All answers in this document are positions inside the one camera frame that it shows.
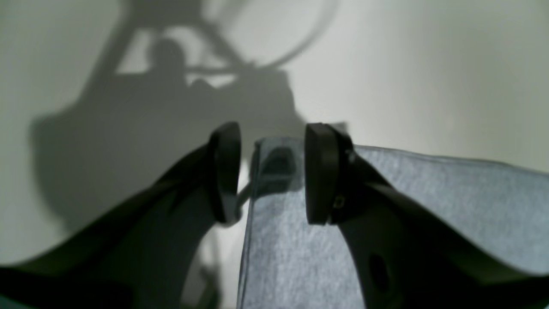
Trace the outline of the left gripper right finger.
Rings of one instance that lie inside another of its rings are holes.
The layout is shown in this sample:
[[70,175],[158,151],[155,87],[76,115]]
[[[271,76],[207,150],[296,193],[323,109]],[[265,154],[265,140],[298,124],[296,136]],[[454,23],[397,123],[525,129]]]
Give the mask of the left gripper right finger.
[[496,260],[391,185],[324,123],[305,129],[308,223],[343,235],[368,309],[545,309],[548,276]]

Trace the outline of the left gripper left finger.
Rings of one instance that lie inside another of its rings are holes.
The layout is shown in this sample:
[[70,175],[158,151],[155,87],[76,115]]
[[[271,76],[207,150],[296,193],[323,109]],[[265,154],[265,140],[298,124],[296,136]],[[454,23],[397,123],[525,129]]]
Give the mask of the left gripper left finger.
[[1,268],[3,309],[176,309],[203,237],[241,219],[228,122],[154,184],[45,254]]

